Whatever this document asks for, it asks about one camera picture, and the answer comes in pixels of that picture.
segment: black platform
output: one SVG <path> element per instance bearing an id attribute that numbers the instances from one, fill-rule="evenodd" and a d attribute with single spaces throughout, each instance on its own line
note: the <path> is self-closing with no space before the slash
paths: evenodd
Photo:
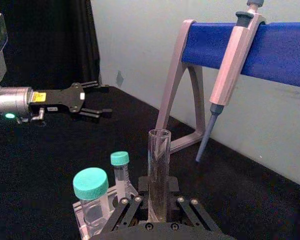
<path id="1" fill-rule="evenodd" d="M 87 107 L 112 108 L 99 124 L 47 116 L 47 126 L 0 121 L 0 240 L 79 237 L 72 179 L 88 167 L 107 171 L 110 154 L 128 151 L 130 179 L 147 174 L 148 131 L 158 110 L 114 88 L 92 93 Z M 171 118 L 176 139 L 192 129 Z M 199 144 L 171 155 L 170 175 L 187 197 L 199 198 L 221 230 L 239 240 L 300 240 L 300 185 L 210 140 L 201 165 Z"/>

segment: metal cylinder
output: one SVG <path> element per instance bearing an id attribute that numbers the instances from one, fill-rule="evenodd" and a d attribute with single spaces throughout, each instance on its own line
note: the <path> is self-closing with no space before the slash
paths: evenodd
<path id="1" fill-rule="evenodd" d="M 31 87 L 1 87 L 0 86 L 0 116 L 14 114 L 16 117 L 29 115 Z"/>
<path id="2" fill-rule="evenodd" d="M 148 177 L 149 177 L 149 220 L 166 222 L 169 193 L 169 162 L 171 132 L 154 129 L 149 132 Z"/>

